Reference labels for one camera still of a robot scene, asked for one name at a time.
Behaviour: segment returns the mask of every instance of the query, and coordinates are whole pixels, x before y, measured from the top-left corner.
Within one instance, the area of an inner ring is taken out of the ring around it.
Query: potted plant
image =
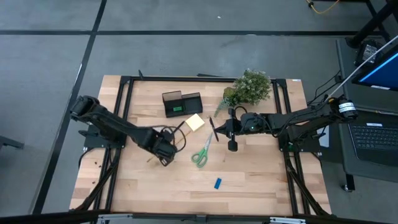
[[[217,117],[220,110],[230,106],[241,103],[258,105],[261,100],[269,98],[270,90],[271,81],[265,72],[247,69],[242,77],[235,80],[233,87],[224,89],[223,100],[219,103],[214,117]]]

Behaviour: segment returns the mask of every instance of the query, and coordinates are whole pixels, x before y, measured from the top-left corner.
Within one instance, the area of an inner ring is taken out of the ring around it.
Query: monitor
[[[375,65],[357,75],[353,83],[398,91],[398,45],[384,54]]]

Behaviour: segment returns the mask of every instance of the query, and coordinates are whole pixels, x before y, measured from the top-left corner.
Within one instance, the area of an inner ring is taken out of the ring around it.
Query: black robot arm
[[[230,119],[215,131],[231,139],[228,142],[230,151],[238,150],[238,144],[234,140],[237,135],[266,133],[277,138],[287,131],[289,141],[297,142],[329,124],[347,123],[358,116],[354,104],[342,96],[287,114],[244,113],[238,120],[233,108],[230,108],[228,113]]]
[[[172,133],[135,126],[109,112],[96,98],[90,96],[78,97],[70,110],[70,117],[75,121],[95,125],[101,137],[110,141],[118,141],[123,134],[128,135],[139,147],[158,157],[164,166],[173,161],[177,152],[177,148],[170,143],[173,140]]]

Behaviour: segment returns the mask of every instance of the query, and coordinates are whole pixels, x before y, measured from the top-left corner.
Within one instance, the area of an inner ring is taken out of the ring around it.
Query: wooden table
[[[120,76],[106,75],[99,91],[99,101],[110,111],[114,108],[119,81]],[[239,150],[231,152],[227,147],[229,139],[219,134],[220,141],[216,142],[213,138],[210,144],[205,167],[199,169],[190,160],[191,155],[203,147],[212,132],[207,117],[213,116],[224,88],[231,84],[134,82],[129,122],[137,126],[178,125],[189,116],[166,118],[162,93],[181,90],[182,94],[200,92],[203,102],[203,113],[200,116],[206,124],[187,136],[187,146],[176,154],[175,160],[167,167],[127,138],[126,148],[121,154],[112,211],[212,215],[292,214],[283,156],[278,149],[277,139],[271,135],[237,136]],[[287,80],[287,86],[292,111],[305,108],[301,81]],[[282,90],[279,91],[283,107]],[[272,93],[269,100],[262,101],[258,106],[244,106],[248,111],[276,113]],[[238,110],[237,117],[240,117],[240,113],[242,111]],[[227,118],[228,112],[221,111],[213,119],[215,126],[222,125]],[[322,208],[330,212],[319,161],[310,153],[300,155],[306,186]],[[104,149],[95,149],[83,158],[70,208],[79,206],[93,190],[100,175],[103,156]],[[217,178],[222,179],[218,190],[214,188]],[[104,208],[107,192],[108,186],[105,186],[100,208]],[[298,208],[302,212],[299,192],[296,186]]]

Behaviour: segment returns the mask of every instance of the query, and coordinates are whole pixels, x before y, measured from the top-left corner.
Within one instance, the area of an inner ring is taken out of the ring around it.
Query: blue screen
[[[398,53],[359,80],[360,83],[398,88]]]

